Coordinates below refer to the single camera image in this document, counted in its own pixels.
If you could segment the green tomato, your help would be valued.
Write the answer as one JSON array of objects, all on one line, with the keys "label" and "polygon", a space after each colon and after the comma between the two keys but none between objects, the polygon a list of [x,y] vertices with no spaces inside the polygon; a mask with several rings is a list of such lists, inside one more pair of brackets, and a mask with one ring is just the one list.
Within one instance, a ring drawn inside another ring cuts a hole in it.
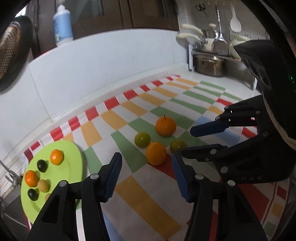
[{"label": "green tomato", "polygon": [[172,154],[182,151],[187,147],[187,144],[183,140],[175,140],[170,144],[170,151]]},{"label": "green tomato", "polygon": [[151,142],[151,137],[148,133],[138,133],[134,137],[134,143],[139,147],[139,148],[146,148]]}]

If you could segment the small orange plate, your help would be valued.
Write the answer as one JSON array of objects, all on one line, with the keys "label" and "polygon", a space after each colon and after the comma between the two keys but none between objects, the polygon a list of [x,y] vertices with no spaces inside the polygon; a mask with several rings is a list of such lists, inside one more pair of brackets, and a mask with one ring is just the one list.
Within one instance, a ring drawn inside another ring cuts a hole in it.
[{"label": "small orange plate", "polygon": [[33,170],[28,170],[25,175],[25,183],[29,186],[29,187],[36,187],[39,181],[39,177],[37,175],[37,173]]},{"label": "small orange plate", "polygon": [[50,162],[53,165],[60,165],[63,162],[64,153],[59,149],[54,149],[50,154]]}]

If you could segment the small orange upper plate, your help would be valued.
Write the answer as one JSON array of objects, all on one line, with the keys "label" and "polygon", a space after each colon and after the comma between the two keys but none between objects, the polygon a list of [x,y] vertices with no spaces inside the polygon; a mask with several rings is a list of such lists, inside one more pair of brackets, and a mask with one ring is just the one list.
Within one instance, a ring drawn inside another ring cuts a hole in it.
[{"label": "small orange upper plate", "polygon": [[60,165],[63,162],[64,153],[59,149],[54,149],[50,154],[50,162],[53,165]]}]

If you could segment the black scissors on wall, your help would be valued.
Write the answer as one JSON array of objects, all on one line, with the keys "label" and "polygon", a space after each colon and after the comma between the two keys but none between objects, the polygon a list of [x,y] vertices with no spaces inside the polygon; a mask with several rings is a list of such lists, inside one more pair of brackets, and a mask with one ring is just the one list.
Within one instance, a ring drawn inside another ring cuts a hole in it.
[{"label": "black scissors on wall", "polygon": [[199,4],[197,4],[195,6],[195,8],[196,8],[197,11],[204,13],[204,15],[206,17],[208,17],[208,14],[206,13],[206,6],[202,2],[200,2]]}]

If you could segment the small orange left plate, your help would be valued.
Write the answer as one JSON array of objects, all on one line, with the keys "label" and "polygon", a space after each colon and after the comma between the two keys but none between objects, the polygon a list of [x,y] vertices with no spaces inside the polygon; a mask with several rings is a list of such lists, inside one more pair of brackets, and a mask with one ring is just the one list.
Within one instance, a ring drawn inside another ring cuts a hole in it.
[{"label": "small orange left plate", "polygon": [[29,187],[36,187],[39,181],[39,177],[37,175],[37,173],[33,170],[28,170],[25,175],[25,183],[29,186]]}]

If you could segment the stainless steel pot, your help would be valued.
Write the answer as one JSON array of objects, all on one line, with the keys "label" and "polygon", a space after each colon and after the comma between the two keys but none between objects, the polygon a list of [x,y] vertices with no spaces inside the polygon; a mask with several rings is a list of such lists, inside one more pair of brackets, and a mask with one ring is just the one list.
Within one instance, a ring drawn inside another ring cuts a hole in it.
[{"label": "stainless steel pot", "polygon": [[226,75],[225,60],[216,56],[195,54],[193,56],[193,66],[197,73],[203,75],[212,77],[224,77]]}]

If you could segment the striped colourful tablecloth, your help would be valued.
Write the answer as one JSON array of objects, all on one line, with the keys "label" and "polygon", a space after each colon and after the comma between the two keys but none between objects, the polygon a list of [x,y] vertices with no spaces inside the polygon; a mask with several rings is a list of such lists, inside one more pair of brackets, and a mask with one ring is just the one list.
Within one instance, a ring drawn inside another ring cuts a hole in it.
[{"label": "striped colourful tablecloth", "polygon": [[[257,129],[250,126],[233,126],[203,137],[190,134],[191,127],[215,121],[228,106],[247,99],[224,86],[175,75],[109,92],[91,108],[50,130],[36,146],[39,152],[56,141],[74,143],[83,159],[81,181],[109,164],[114,153],[121,153],[122,167],[114,192],[101,204],[109,240],[185,240],[194,204],[181,196],[171,165],[170,144],[183,140],[187,148],[210,144],[232,147],[254,137]],[[163,115],[177,124],[172,136],[162,137],[155,130]],[[141,132],[150,135],[150,143],[165,146],[167,155],[161,165],[151,165],[145,156],[147,147],[139,148],[134,143]],[[275,238],[288,201],[290,176],[276,182],[240,184],[223,180],[217,172],[200,174],[213,182],[236,184],[259,219],[265,240]],[[216,240],[217,218],[215,199],[209,240]],[[81,200],[76,201],[76,219],[78,240],[86,240]]]}]

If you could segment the dark avocado fruit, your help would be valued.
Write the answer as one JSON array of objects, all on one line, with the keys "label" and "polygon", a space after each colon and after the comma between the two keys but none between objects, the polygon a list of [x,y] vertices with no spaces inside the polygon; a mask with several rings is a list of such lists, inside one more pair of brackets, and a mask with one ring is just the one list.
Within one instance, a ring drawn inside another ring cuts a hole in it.
[{"label": "dark avocado fruit", "polygon": [[45,173],[48,168],[48,163],[45,160],[40,159],[37,161],[37,168],[41,173]]}]

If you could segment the chrome kitchen faucet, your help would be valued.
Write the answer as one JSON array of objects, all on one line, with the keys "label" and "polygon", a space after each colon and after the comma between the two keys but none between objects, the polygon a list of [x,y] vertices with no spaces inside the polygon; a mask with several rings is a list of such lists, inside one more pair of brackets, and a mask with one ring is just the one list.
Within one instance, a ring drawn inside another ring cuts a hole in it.
[{"label": "chrome kitchen faucet", "polygon": [[15,189],[16,188],[21,188],[23,174],[22,175],[18,175],[14,171],[10,170],[1,160],[0,160],[0,164],[4,167],[4,169],[9,174],[9,176],[5,175],[6,180],[8,180],[9,182],[11,182],[11,184],[13,185],[13,187]]}]

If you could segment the blue white soap bottle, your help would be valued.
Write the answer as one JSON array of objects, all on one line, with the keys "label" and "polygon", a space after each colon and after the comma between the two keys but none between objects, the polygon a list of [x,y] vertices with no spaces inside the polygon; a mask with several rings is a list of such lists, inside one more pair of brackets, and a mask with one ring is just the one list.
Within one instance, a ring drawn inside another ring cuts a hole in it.
[{"label": "blue white soap bottle", "polygon": [[58,1],[57,10],[53,16],[54,39],[57,47],[74,40],[71,13],[65,7],[65,1]]}]

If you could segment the tan round fruit on plate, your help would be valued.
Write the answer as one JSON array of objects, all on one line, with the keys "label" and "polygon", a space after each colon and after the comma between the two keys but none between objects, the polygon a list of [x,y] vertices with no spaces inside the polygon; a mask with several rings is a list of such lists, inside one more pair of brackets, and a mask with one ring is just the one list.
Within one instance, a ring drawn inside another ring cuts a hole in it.
[{"label": "tan round fruit on plate", "polygon": [[50,190],[50,185],[46,180],[40,179],[37,183],[37,188],[39,189],[39,191],[47,193]]}]

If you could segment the cream handled pan upper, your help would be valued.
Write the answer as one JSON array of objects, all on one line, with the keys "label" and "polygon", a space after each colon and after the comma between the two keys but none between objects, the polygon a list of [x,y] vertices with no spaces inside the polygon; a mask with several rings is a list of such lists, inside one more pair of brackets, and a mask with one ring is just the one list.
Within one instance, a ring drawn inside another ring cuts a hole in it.
[{"label": "cream handled pan upper", "polygon": [[207,29],[200,29],[197,28],[196,26],[190,25],[190,24],[182,24],[181,28],[186,29],[186,30],[193,30],[196,33],[203,35],[205,38],[217,38],[219,31],[216,30],[216,25],[213,23],[209,24],[209,27]]}]

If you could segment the smooth orange fruit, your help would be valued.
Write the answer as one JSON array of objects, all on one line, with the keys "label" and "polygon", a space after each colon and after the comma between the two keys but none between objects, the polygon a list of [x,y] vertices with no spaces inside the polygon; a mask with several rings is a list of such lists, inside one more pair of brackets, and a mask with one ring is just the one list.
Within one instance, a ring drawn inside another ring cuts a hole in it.
[{"label": "smooth orange fruit", "polygon": [[167,151],[161,143],[152,142],[148,145],[145,156],[151,165],[158,166],[165,161]]}]

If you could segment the cream handled pan lower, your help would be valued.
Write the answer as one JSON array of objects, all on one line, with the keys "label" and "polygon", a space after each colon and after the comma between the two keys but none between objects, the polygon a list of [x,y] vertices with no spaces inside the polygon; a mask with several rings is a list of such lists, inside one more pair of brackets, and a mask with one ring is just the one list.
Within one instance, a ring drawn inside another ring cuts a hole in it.
[{"label": "cream handled pan lower", "polygon": [[176,38],[193,40],[194,49],[199,49],[204,52],[212,52],[212,44],[214,42],[214,38],[205,38],[204,36],[200,38],[197,35],[191,33],[179,33],[177,34]]}]

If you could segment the white rice spoon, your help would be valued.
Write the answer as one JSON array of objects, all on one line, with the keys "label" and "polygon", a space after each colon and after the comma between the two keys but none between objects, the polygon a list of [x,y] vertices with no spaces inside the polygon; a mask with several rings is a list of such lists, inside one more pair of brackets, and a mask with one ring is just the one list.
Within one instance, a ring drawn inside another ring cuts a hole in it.
[{"label": "white rice spoon", "polygon": [[235,12],[235,8],[233,3],[230,4],[230,9],[231,9],[231,13],[232,13],[232,18],[230,20],[230,28],[231,30],[233,30],[234,32],[241,32],[242,27],[241,27],[241,23],[238,20],[237,16],[236,16],[236,12]]}]

